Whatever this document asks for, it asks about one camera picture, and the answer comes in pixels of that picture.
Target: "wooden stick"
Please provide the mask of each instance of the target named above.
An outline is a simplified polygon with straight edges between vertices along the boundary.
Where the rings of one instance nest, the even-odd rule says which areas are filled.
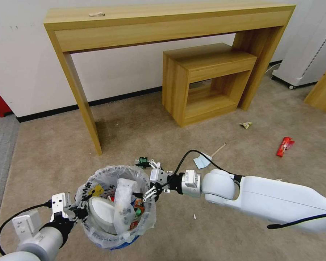
[[[213,156],[215,156],[215,154],[216,153],[218,153],[224,146],[226,146],[226,144],[227,143],[225,143],[225,144],[223,144],[221,147],[219,147],[218,149],[217,149],[217,151],[215,151],[212,155],[211,155],[211,157],[213,157]]]

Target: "white appliance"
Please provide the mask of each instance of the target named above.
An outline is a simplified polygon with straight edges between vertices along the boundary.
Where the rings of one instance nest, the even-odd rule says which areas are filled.
[[[326,0],[313,1],[298,33],[293,36],[280,67],[272,73],[290,89],[319,81],[326,71]]]

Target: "table leg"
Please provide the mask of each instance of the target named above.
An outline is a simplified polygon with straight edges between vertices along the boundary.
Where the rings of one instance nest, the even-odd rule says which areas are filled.
[[[286,25],[240,31],[235,34],[233,47],[257,56],[256,63],[238,105],[245,111],[250,106],[285,28]]]
[[[93,140],[95,149],[98,153],[98,155],[101,155],[101,146],[99,142],[98,132],[95,126],[93,114],[91,112],[91,109],[89,107],[86,95],[83,91],[82,84],[80,82],[80,78],[77,74],[74,62],[71,58],[70,53],[63,53],[55,33],[53,31],[47,32],[50,40],[52,42],[53,48],[57,54],[57,57],[59,59],[59,62],[63,68],[64,74],[66,79],[68,80],[68,83],[70,85],[71,91],[75,97],[75,100],[79,106],[80,112],[82,114],[83,120],[86,123],[86,126],[88,128],[88,131],[91,135],[91,138]]]

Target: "white wall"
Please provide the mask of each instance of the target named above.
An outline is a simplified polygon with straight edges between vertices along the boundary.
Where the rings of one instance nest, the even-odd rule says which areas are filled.
[[[272,61],[283,59],[313,0],[275,1],[298,6]],[[160,2],[172,0],[0,0],[0,95],[17,117],[76,104],[43,27],[49,8]],[[161,86],[164,50],[215,42],[231,45],[233,39],[230,34],[79,53],[73,58],[92,101]]]

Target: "beige carpet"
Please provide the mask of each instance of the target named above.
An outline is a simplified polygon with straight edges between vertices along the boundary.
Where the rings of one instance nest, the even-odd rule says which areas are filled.
[[[238,109],[199,124],[178,127],[160,102],[160,93],[92,107],[103,155],[97,156],[79,111],[22,123],[5,189],[0,224],[13,213],[71,191],[95,170],[128,164],[140,156],[173,170],[189,149],[212,153],[217,164],[243,175],[281,178],[315,188],[326,196],[326,113],[303,103],[311,87],[288,90],[265,77],[247,112]],[[254,124],[245,130],[240,122]],[[275,155],[284,136],[295,145]],[[193,157],[181,170],[194,168]],[[212,167],[203,169],[205,174]],[[49,211],[41,211],[45,221]],[[131,246],[105,251],[77,226],[57,260],[326,260],[326,234],[294,229],[270,231],[267,223],[235,210],[175,192],[157,203],[157,223]],[[3,248],[13,251],[11,224]]]

